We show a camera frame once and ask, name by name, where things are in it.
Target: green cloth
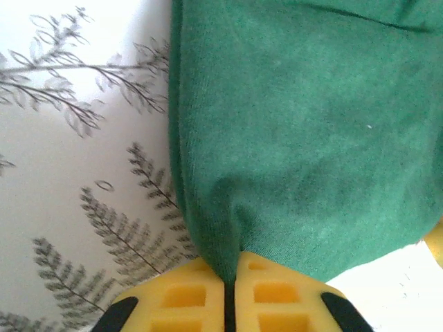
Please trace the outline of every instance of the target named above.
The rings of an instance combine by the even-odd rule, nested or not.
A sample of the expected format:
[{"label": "green cloth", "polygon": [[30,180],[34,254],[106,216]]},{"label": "green cloth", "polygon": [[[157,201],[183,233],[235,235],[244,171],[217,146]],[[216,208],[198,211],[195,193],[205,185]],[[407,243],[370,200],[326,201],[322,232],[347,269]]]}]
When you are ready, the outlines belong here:
[{"label": "green cloth", "polygon": [[241,250],[327,281],[443,213],[443,1],[173,1],[177,201],[225,282]]}]

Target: leaf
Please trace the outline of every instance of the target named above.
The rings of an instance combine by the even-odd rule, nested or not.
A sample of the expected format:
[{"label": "leaf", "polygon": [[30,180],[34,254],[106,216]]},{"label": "leaf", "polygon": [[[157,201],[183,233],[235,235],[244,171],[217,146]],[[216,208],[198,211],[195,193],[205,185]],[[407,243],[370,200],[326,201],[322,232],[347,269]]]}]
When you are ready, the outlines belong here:
[{"label": "leaf", "polygon": [[12,96],[17,105],[19,105],[22,109],[24,109],[26,103],[25,92],[22,89],[16,89],[15,93]]},{"label": "leaf", "polygon": [[60,281],[66,282],[72,272],[72,263],[67,261],[62,269],[62,274],[60,275]]},{"label": "leaf", "polygon": [[160,169],[160,170],[157,172],[157,175],[155,176],[154,183],[155,183],[157,186],[160,186],[161,183],[163,182],[163,177],[164,177],[164,176],[165,176],[165,169],[162,168],[162,169]]},{"label": "leaf", "polygon": [[71,280],[71,283],[68,284],[70,289],[76,289],[78,285],[84,280],[86,277],[86,270],[84,269],[83,265],[80,265],[80,267],[74,272],[73,279]]},{"label": "leaf", "polygon": [[161,220],[168,221],[168,220],[173,220],[173,219],[180,218],[180,217],[181,217],[180,210],[178,210],[178,209],[174,209],[173,211],[171,211],[171,212],[165,214],[165,215],[161,218]]},{"label": "leaf", "polygon": [[10,80],[15,82],[15,83],[18,83],[18,84],[27,83],[27,82],[30,81],[30,79],[28,77],[23,76],[23,75],[13,75],[13,76],[10,76]]},{"label": "leaf", "polygon": [[134,102],[134,92],[131,89],[128,89],[126,84],[120,85],[120,93],[127,101],[127,103],[129,105],[132,105],[132,103]]},{"label": "leaf", "polygon": [[38,28],[52,29],[55,27],[54,23],[51,23],[48,19],[38,15],[31,15],[30,21]]},{"label": "leaf", "polygon": [[65,286],[59,282],[48,282],[45,284],[45,287],[50,291],[59,291],[61,289],[65,289]]},{"label": "leaf", "polygon": [[48,74],[53,76],[53,77],[61,77],[60,74],[55,70],[55,69],[48,69]]},{"label": "leaf", "polygon": [[0,69],[5,68],[7,63],[8,59],[6,59],[6,57],[2,53],[0,53]]},{"label": "leaf", "polygon": [[57,43],[57,40],[54,38],[54,36],[52,36],[50,33],[47,33],[46,31],[37,30],[35,34],[45,44],[55,45]]},{"label": "leaf", "polygon": [[40,57],[42,57],[43,54],[42,42],[40,39],[34,37],[29,46],[30,58],[35,63],[38,59],[40,59]]},{"label": "leaf", "polygon": [[40,102],[37,99],[33,98],[30,100],[30,107],[34,111],[38,112],[40,108]]},{"label": "leaf", "polygon": [[6,97],[0,97],[0,104],[2,105],[11,105],[12,102],[6,99]]},{"label": "leaf", "polygon": [[44,87],[46,89],[61,90],[61,89],[67,89],[70,86],[72,86],[72,83],[68,81],[65,77],[59,75],[48,78],[44,83]]},{"label": "leaf", "polygon": [[32,66],[32,62],[29,61],[29,59],[27,57],[25,57],[24,55],[14,52],[13,50],[10,50],[9,54],[19,64],[23,64],[24,66]]},{"label": "leaf", "polygon": [[152,190],[146,194],[147,199],[155,199],[156,197],[162,197],[163,193],[160,189]]},{"label": "leaf", "polygon": [[118,66],[122,62],[122,55],[120,53],[114,54],[109,60],[106,62],[107,66]]},{"label": "leaf", "polygon": [[169,229],[173,230],[174,232],[182,232],[186,230],[186,226],[184,223],[177,223],[175,225],[170,226]]}]

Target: fern print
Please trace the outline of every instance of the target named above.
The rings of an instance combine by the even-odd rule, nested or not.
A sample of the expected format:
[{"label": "fern print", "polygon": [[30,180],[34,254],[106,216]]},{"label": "fern print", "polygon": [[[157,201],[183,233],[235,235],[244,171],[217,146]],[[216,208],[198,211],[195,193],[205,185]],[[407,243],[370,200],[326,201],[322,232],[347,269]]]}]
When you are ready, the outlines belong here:
[{"label": "fern print", "polygon": [[124,214],[98,202],[90,188],[83,188],[82,208],[96,234],[109,247],[108,252],[120,265],[122,286],[134,286],[175,267],[182,256],[176,246],[165,246],[165,232],[152,236],[149,224],[129,222]]},{"label": "fern print", "polygon": [[[88,64],[73,53],[76,46],[88,41],[82,36],[82,24],[93,20],[85,8],[77,7],[74,14],[60,17],[31,16],[36,27],[29,46],[29,54],[9,51],[9,58],[18,66],[9,66],[10,59],[0,53],[0,104],[16,104],[22,109],[30,107],[39,111],[48,105],[64,114],[66,122],[78,135],[91,136],[99,129],[104,118],[96,112],[103,105],[101,100],[79,100],[73,84],[64,75],[70,70],[88,70],[97,73],[96,84],[100,91],[119,88],[124,99],[138,112],[165,113],[167,98],[155,93],[159,78],[167,81],[169,46],[159,46],[151,40],[151,46],[134,44],[136,61],[122,64],[119,53],[106,64]],[[44,84],[36,86],[30,74],[46,75]]]},{"label": "fern print", "polygon": [[45,238],[33,242],[39,276],[57,300],[64,328],[84,327],[103,314],[109,305],[105,298],[116,280],[106,279],[104,270],[88,278],[83,265],[74,268],[70,261],[62,262],[60,253]]},{"label": "fern print", "polygon": [[23,315],[0,311],[0,327],[2,332],[65,332],[57,322],[48,323],[45,318],[30,320]]},{"label": "fern print", "polygon": [[145,152],[137,142],[133,142],[127,150],[132,155],[129,162],[135,166],[131,172],[142,178],[138,185],[147,189],[146,198],[156,200],[154,208],[163,212],[162,219],[169,222],[169,229],[177,233],[176,239],[185,250],[185,257],[195,258],[195,246],[191,242],[183,217],[175,203],[172,180],[165,181],[165,169],[156,171],[154,161],[147,159]]},{"label": "fern print", "polygon": [[5,168],[14,168],[14,167],[16,166],[13,163],[5,160],[3,155],[0,154],[0,176],[3,176],[3,170]]}]

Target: plant branch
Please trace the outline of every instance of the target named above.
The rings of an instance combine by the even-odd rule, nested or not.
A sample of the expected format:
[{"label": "plant branch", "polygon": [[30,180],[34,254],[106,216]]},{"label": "plant branch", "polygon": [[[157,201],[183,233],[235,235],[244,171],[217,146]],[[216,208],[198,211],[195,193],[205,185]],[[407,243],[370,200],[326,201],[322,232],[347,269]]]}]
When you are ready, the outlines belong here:
[{"label": "plant branch", "polygon": [[128,66],[114,66],[114,65],[91,65],[91,64],[66,64],[66,65],[55,65],[55,66],[35,66],[35,67],[15,67],[15,68],[5,68],[1,69],[0,73],[2,74],[17,74],[17,73],[29,73],[29,72],[37,72],[37,71],[59,71],[59,70],[68,70],[68,69],[80,69],[80,68],[89,68],[95,69],[97,71],[106,70],[106,69],[120,69],[123,71],[133,70],[133,69],[150,69],[150,66],[153,66],[156,62],[148,62],[146,65],[128,65]]},{"label": "plant branch", "polygon": [[47,98],[57,100],[58,102],[61,102],[62,104],[65,104],[68,108],[70,108],[70,110],[72,110],[72,112],[74,112],[74,114],[78,117],[80,122],[94,129],[99,129],[99,126],[96,124],[96,120],[99,120],[101,116],[94,113],[92,110],[83,109],[82,107],[79,107],[64,98],[58,97],[43,89],[37,89],[31,86],[26,86],[23,84],[12,83],[12,82],[5,82],[5,81],[0,81],[0,85],[13,86],[16,89],[23,91],[26,95],[29,95],[32,99],[36,99],[36,97],[30,91],[44,95]]},{"label": "plant branch", "polygon": [[153,264],[151,264],[146,258],[144,258],[131,244],[129,244],[128,241],[126,241],[123,237],[118,235],[108,224],[104,218],[96,214],[96,217],[100,219],[101,224],[108,229],[112,234],[114,234],[118,240],[122,241],[133,253],[135,253],[138,257],[140,257],[152,270],[154,270],[156,273],[161,274],[161,271],[159,271]]},{"label": "plant branch", "polygon": [[92,305],[94,308],[96,308],[102,312],[105,312],[105,310],[102,307],[100,307],[97,304],[93,303],[92,301],[88,300],[85,296],[75,292],[72,288],[70,288],[68,285],[66,285],[66,283],[62,280],[62,278],[60,278],[60,276],[58,275],[57,270],[54,269],[54,267],[52,267],[50,261],[46,257],[43,258],[43,260],[45,261],[45,263],[47,263],[47,266],[49,266],[51,268],[51,270],[54,272],[54,276],[55,276],[56,280],[58,280],[59,283],[61,283],[61,285],[63,285],[63,287],[65,289],[67,289],[67,291],[69,291],[72,295],[84,300],[86,303]]}]

